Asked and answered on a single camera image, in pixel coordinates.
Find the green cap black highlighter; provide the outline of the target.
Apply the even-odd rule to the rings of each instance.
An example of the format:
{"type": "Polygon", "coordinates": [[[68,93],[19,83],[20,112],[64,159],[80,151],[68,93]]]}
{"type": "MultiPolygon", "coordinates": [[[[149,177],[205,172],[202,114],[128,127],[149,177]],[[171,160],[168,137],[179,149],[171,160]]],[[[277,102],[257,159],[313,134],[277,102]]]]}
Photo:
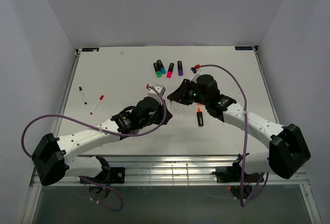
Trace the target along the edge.
{"type": "Polygon", "coordinates": [[[160,68],[158,66],[158,63],[153,63],[153,67],[154,67],[154,70],[155,70],[155,74],[157,77],[161,77],[162,76],[162,73],[160,71],[160,68]]]}

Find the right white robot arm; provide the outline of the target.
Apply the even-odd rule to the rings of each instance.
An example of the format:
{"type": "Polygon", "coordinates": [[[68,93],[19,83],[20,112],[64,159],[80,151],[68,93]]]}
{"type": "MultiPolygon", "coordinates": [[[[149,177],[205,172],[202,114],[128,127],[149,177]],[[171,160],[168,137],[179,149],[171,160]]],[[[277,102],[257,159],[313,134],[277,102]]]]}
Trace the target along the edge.
{"type": "Polygon", "coordinates": [[[191,81],[183,80],[168,95],[168,100],[183,105],[199,103],[205,106],[212,117],[247,131],[267,148],[267,152],[248,154],[246,157],[240,155],[234,161],[231,168],[238,181],[245,181],[252,174],[263,172],[272,172],[289,179],[311,158],[298,126],[283,126],[244,111],[236,100],[220,93],[211,75],[199,75],[191,81]]]}

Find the orange black highlighter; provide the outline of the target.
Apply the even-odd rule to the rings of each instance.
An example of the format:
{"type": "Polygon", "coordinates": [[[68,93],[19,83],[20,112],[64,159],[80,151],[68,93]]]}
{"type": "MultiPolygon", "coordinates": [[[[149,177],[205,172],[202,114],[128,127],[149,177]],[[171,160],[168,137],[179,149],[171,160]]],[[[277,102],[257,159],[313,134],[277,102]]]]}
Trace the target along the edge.
{"type": "Polygon", "coordinates": [[[198,126],[204,126],[203,112],[200,107],[198,107],[197,109],[196,116],[197,116],[198,126]]]}

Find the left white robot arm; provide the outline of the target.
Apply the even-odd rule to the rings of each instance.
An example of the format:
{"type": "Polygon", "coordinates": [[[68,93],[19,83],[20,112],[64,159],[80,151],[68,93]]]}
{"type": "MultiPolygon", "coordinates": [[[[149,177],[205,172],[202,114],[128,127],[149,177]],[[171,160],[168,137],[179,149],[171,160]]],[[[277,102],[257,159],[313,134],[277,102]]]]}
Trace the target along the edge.
{"type": "Polygon", "coordinates": [[[173,117],[168,108],[152,97],[145,97],[105,122],[78,133],[55,137],[44,135],[31,159],[43,186],[57,183],[64,177],[85,176],[97,182],[109,178],[109,166],[100,156],[82,157],[94,148],[128,137],[142,136],[150,125],[166,125],[173,117]]]}

